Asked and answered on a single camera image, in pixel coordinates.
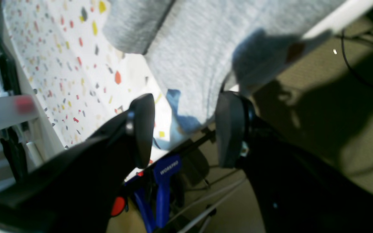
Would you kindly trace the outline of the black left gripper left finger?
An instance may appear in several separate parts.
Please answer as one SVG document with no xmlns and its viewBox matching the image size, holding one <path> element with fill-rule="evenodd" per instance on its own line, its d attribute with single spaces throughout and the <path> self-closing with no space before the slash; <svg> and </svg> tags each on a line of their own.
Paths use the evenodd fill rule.
<svg viewBox="0 0 373 233">
<path fill-rule="evenodd" d="M 0 233 L 104 233 L 126 177 L 148 166 L 154 97 L 143 94 L 84 142 L 0 192 Z"/>
</svg>

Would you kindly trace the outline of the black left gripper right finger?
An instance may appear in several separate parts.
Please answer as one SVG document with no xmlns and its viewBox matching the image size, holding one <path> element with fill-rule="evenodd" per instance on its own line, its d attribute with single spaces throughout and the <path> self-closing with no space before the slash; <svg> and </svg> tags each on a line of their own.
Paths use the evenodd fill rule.
<svg viewBox="0 0 373 233">
<path fill-rule="evenodd" d="M 236 92 L 219 94 L 219 166 L 249 180 L 267 233 L 373 233 L 373 194 L 290 144 Z"/>
</svg>

